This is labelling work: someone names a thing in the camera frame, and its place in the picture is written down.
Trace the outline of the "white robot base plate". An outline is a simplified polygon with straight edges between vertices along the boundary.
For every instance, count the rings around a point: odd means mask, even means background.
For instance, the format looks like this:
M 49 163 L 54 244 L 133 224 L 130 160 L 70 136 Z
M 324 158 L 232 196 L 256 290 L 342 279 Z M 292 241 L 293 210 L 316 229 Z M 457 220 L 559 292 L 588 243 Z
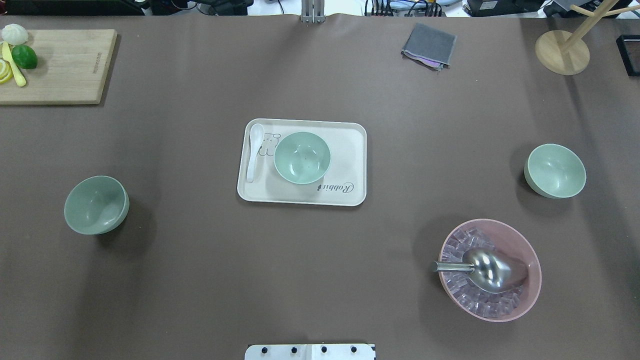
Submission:
M 252 344 L 245 360 L 375 360 L 374 344 L 357 342 Z

